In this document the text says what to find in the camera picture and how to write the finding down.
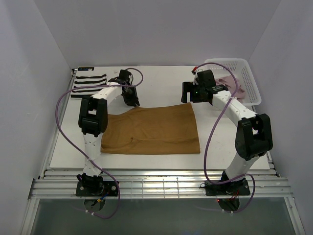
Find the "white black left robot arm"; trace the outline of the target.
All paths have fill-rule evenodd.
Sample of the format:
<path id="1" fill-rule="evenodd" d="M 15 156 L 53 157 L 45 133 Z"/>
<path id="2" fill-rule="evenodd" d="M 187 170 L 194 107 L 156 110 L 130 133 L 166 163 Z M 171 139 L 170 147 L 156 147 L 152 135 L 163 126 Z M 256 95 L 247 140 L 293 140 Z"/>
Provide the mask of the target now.
<path id="1" fill-rule="evenodd" d="M 122 96 L 127 106 L 140 105 L 136 88 L 133 85 L 133 75 L 129 69 L 120 70 L 118 77 L 109 80 L 106 87 L 96 94 L 81 100 L 78 125 L 84 138 L 87 155 L 83 174 L 77 178 L 92 195 L 100 195 L 104 191 L 102 169 L 96 166 L 100 157 L 101 139 L 108 126 L 108 105 L 118 96 Z"/>

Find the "black white striped tank top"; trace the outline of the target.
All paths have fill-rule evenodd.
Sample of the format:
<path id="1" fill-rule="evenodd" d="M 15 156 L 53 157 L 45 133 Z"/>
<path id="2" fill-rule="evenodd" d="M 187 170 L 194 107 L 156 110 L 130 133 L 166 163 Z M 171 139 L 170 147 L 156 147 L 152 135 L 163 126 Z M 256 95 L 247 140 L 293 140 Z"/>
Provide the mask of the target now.
<path id="1" fill-rule="evenodd" d="M 79 99 L 84 96 L 91 96 L 99 92 L 107 84 L 107 74 L 96 76 L 75 76 L 73 88 L 77 88 L 70 93 L 70 97 Z"/>

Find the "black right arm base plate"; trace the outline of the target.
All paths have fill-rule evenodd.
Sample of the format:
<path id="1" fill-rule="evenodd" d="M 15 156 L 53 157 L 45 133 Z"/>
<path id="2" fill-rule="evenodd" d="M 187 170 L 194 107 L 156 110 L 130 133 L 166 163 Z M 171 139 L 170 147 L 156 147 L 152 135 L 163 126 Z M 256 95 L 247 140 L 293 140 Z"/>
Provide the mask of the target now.
<path id="1" fill-rule="evenodd" d="M 204 182 L 205 194 L 207 196 L 219 196 L 219 195 L 238 195 L 248 196 L 250 195 L 250 189 L 246 179 L 236 182 L 230 182 L 222 185 L 214 185 L 208 181 Z"/>

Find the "tan tank top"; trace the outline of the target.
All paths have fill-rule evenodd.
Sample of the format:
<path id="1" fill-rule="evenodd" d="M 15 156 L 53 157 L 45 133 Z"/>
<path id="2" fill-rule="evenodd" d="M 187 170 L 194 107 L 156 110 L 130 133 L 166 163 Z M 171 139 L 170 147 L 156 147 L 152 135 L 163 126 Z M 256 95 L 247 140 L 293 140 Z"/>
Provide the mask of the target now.
<path id="1" fill-rule="evenodd" d="M 128 155 L 199 154 L 200 142 L 190 103 L 135 107 L 108 116 L 101 152 Z"/>

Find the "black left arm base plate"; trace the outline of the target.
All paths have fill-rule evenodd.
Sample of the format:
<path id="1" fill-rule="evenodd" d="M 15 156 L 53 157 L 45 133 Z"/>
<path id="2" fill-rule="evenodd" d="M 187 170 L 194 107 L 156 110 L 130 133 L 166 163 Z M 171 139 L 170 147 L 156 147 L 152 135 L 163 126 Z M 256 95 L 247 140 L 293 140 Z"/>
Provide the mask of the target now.
<path id="1" fill-rule="evenodd" d="M 117 184 L 114 181 L 103 181 L 92 187 L 78 182 L 75 195 L 78 197 L 102 197 L 104 195 L 115 197 L 118 196 Z"/>

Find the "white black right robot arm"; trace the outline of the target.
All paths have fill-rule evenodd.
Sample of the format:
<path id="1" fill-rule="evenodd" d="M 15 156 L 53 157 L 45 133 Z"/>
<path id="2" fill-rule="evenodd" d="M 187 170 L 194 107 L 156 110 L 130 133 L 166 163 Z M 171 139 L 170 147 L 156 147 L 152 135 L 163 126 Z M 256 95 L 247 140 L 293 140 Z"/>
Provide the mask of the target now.
<path id="1" fill-rule="evenodd" d="M 239 193 L 248 195 L 246 174 L 253 164 L 273 147 L 270 118 L 257 114 L 239 102 L 225 85 L 218 85 L 211 70 L 194 68 L 194 80 L 183 82 L 183 103 L 187 97 L 193 103 L 208 102 L 221 110 L 236 126 L 236 154 L 219 181 L 206 180 L 204 188 L 208 195 Z"/>

